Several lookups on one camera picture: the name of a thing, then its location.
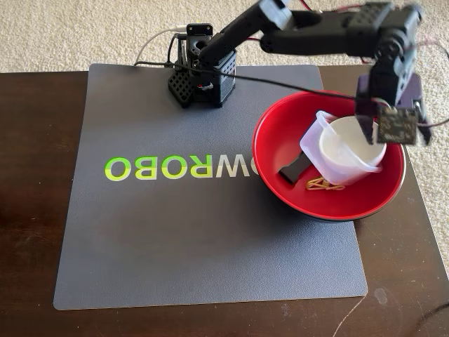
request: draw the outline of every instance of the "mouse pad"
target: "mouse pad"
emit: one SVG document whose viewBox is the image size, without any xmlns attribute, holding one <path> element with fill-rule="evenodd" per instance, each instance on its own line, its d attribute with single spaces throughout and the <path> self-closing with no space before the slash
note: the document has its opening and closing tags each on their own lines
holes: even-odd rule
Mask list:
<svg viewBox="0 0 449 337">
<path fill-rule="evenodd" d="M 353 223 L 305 218 L 254 166 L 257 120 L 293 91 L 237 80 L 222 108 L 182 109 L 172 71 L 89 69 L 55 308 L 366 294 Z M 237 74 L 321 88 L 315 66 Z"/>
</svg>

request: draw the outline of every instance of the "dark wooden table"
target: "dark wooden table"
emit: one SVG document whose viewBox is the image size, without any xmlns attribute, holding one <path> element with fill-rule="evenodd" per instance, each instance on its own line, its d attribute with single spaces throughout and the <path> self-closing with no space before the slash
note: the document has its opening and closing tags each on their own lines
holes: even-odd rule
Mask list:
<svg viewBox="0 0 449 337">
<path fill-rule="evenodd" d="M 321 67 L 354 93 L 362 66 Z M 0 336 L 329 336 L 360 298 L 53 308 L 87 72 L 0 74 Z M 449 337 L 449 282 L 407 156 L 396 198 L 356 221 L 367 298 L 337 336 Z"/>
</svg>

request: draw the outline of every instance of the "black cable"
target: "black cable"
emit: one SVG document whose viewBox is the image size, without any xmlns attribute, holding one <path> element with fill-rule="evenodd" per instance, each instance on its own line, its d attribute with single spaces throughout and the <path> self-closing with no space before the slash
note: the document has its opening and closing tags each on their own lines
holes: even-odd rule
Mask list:
<svg viewBox="0 0 449 337">
<path fill-rule="evenodd" d="M 138 61 L 136 63 L 134 63 L 134 66 L 136 65 L 160 65 L 160 66 L 173 66 L 172 64 L 168 64 L 166 62 L 147 62 L 147 61 Z M 213 74 L 213 75 L 223 75 L 226 77 L 233 77 L 235 79 L 245 79 L 246 81 L 254 81 L 254 82 L 262 82 L 262 83 L 267 83 L 267 84 L 273 84 L 275 86 L 282 86 L 284 88 L 289 88 L 289 89 L 295 89 L 295 90 L 299 90 L 299 91 L 305 91 L 307 93 L 315 93 L 317 95 L 322 95 L 322 96 L 328 96 L 328 97 L 335 97 L 335 98 L 344 98 L 346 100 L 366 100 L 366 98 L 356 98 L 354 96 L 351 95 L 343 95 L 341 93 L 326 93 L 324 91 L 317 91 L 317 90 L 313 90 L 313 89 L 308 89 L 308 88 L 304 88 L 302 86 L 295 86 L 292 84 L 287 84 L 287 83 L 283 83 L 283 82 L 278 82 L 278 81 L 273 81 L 271 79 L 258 79 L 257 77 L 248 77 L 248 76 L 242 76 L 242 75 L 235 75 L 235 74 L 226 74 L 224 72 L 219 72 L 216 70 L 205 70 L 205 69 L 195 69 L 195 68 L 191 68 L 188 67 L 186 65 L 176 65 L 179 68 L 182 69 L 186 69 L 186 70 L 191 70 L 193 72 L 199 72 L 199 73 L 204 73 L 204 74 Z"/>
<path fill-rule="evenodd" d="M 170 41 L 170 45 L 168 46 L 167 63 L 170 63 L 170 64 L 172 64 L 170 62 L 171 48 L 173 47 L 173 42 L 175 41 L 176 37 L 177 37 L 177 33 L 173 35 L 173 37 L 171 38 L 171 41 Z"/>
<path fill-rule="evenodd" d="M 421 329 L 422 325 L 423 325 L 423 324 L 424 324 L 430 317 L 434 316 L 435 314 L 437 314 L 438 312 L 440 312 L 440 311 L 442 311 L 442 310 L 444 310 L 444 309 L 446 309 L 446 308 L 449 308 L 449 302 L 444 303 L 444 304 L 440 305 L 439 307 L 436 307 L 436 308 L 430 310 L 429 312 L 427 312 L 426 314 L 422 315 L 422 317 L 416 322 L 416 325 L 415 325 L 415 327 L 413 328 L 413 330 L 411 331 L 411 333 L 410 333 L 409 336 L 414 336 L 414 335 L 415 335 L 415 332 L 416 332 L 418 329 Z"/>
</svg>

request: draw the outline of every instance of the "bowl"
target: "bowl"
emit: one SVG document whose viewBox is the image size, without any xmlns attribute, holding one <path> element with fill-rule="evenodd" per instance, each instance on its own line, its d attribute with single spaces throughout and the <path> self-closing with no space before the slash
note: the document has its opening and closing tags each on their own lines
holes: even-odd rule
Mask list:
<svg viewBox="0 0 449 337">
<path fill-rule="evenodd" d="M 278 174 L 301 152 L 300 138 L 319 110 L 336 117 L 354 115 L 354 101 L 299 92 L 280 99 L 264 112 L 253 134 L 253 157 L 261 179 L 279 199 L 317 219 L 355 220 L 378 212 L 396 196 L 405 177 L 401 145 L 385 147 L 381 172 L 340 191 L 306 190 L 307 181 L 320 176 L 313 166 L 301 174 L 295 185 Z"/>
</svg>

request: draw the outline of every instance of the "carpet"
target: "carpet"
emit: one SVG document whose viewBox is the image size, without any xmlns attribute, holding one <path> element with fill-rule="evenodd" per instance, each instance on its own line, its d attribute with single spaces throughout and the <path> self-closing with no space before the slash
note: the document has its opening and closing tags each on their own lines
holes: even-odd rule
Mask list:
<svg viewBox="0 0 449 337">
<path fill-rule="evenodd" d="M 94 62 L 131 64 L 149 36 L 169 25 L 209 22 L 215 31 L 253 4 L 253 0 L 22 0 L 0 3 L 0 72 L 87 70 Z M 345 0 L 308 0 L 313 9 L 330 10 Z M 448 0 L 421 0 L 424 21 L 419 40 L 449 47 Z M 302 9 L 291 0 L 291 9 Z M 142 59 L 164 61 L 170 33 L 154 40 Z M 297 57 L 270 55 L 255 42 L 238 48 L 240 65 L 349 65 L 345 55 Z M 417 73 L 432 121 L 449 114 L 449 61 L 437 47 L 419 50 Z M 449 125 L 434 130 L 430 147 L 408 151 L 445 265 L 449 266 Z"/>
</svg>

